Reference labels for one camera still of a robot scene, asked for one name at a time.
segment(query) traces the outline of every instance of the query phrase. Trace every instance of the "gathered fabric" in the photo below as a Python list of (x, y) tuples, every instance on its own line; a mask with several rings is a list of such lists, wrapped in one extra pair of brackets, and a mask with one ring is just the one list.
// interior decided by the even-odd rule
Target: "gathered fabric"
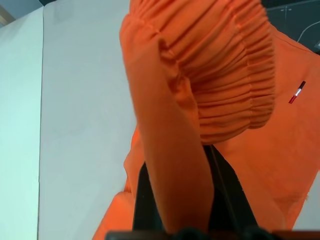
[(93, 238), (132, 228), (144, 162), (165, 230), (207, 231), (208, 144), (235, 169), (258, 224), (291, 228), (319, 170), (308, 110), (319, 57), (272, 27), (259, 0), (131, 0), (120, 43), (137, 129), (125, 189)]

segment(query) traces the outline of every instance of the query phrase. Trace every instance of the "orange fabric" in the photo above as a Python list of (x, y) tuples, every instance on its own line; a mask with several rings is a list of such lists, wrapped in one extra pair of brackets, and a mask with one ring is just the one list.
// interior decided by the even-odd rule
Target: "orange fabric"
[(260, 226), (292, 228), (320, 167), (319, 56), (257, 0), (132, 0), (120, 41), (138, 130), (125, 191), (93, 238), (132, 228), (144, 161), (166, 230), (205, 231), (214, 186), (201, 143), (235, 169)]

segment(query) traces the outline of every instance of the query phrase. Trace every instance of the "white wall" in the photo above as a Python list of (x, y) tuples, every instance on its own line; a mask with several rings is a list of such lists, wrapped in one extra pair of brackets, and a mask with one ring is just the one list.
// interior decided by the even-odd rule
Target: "white wall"
[(0, 239), (38, 225), (43, 9), (0, 29)]
[(119, 30), (129, 0), (44, 7), (39, 240), (89, 240), (126, 180), (136, 126)]
[(320, 230), (320, 172), (304, 202), (303, 208), (294, 224), (295, 230)]

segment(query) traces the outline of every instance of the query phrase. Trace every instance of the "grey wall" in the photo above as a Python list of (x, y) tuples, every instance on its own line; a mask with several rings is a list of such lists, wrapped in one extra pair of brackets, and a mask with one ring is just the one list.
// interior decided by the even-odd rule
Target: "grey wall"
[(38, 0), (0, 0), (0, 5), (15, 19), (19, 19), (42, 7)]
[(320, 41), (319, 12), (320, 0), (302, 1), (270, 8), (267, 11), (272, 25), (289, 38), (297, 41), (303, 33), (299, 42), (313, 52), (319, 51), (315, 47)]

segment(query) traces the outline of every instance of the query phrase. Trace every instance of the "orange dress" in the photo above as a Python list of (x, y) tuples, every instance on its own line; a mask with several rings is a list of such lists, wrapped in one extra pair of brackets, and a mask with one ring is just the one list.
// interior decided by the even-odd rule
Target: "orange dress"
[(137, 129), (125, 189), (93, 239), (132, 229), (144, 162), (166, 231), (206, 231), (202, 144), (234, 168), (261, 227), (292, 228), (320, 168), (320, 57), (272, 27), (259, 0), (131, 0), (120, 42)]

